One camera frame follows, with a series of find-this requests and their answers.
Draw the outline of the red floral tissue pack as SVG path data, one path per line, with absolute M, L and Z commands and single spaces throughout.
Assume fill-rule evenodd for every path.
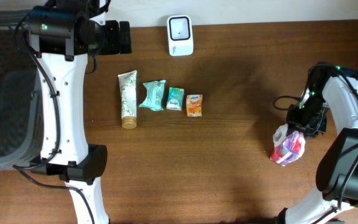
M 273 135 L 273 153 L 270 160 L 286 166 L 299 159 L 305 152 L 304 134 L 291 130 L 288 124 L 280 126 Z

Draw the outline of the white cream tube gold cap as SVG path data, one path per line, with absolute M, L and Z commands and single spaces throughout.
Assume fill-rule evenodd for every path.
M 137 126 L 137 70 L 117 76 L 121 94 L 121 121 L 125 129 Z

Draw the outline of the mint green wipes packet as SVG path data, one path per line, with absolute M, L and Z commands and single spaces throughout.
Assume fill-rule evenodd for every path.
M 140 108 L 148 108 L 152 111 L 163 111 L 162 99 L 166 80 L 145 82 L 147 94 L 145 100 L 139 105 Z

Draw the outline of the green white tissue pocket pack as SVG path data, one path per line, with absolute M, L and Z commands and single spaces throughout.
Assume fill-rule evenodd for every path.
M 166 108 L 168 110 L 181 111 L 183 105 L 184 89 L 170 87 L 168 91 L 168 99 Z

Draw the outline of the orange tissue pocket pack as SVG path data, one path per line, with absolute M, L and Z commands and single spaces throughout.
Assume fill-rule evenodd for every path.
M 186 96 L 186 114 L 187 117 L 202 116 L 202 95 L 187 95 Z

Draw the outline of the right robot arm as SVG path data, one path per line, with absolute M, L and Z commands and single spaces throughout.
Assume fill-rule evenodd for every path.
M 326 132 L 327 112 L 337 137 L 319 163 L 315 188 L 298 204 L 284 208 L 275 223 L 334 223 L 358 208 L 358 71 L 320 62 L 308 70 L 302 95 L 286 108 L 286 137 L 315 138 Z

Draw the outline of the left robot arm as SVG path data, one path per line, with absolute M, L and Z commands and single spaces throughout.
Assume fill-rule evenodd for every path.
M 78 223 L 109 223 L 101 177 L 106 146 L 86 141 L 83 84 L 89 56 L 131 53 L 129 23 L 108 27 L 109 1 L 48 1 L 25 17 L 25 46 L 42 89 L 44 140 L 38 157 L 21 170 L 56 175 L 71 193 Z

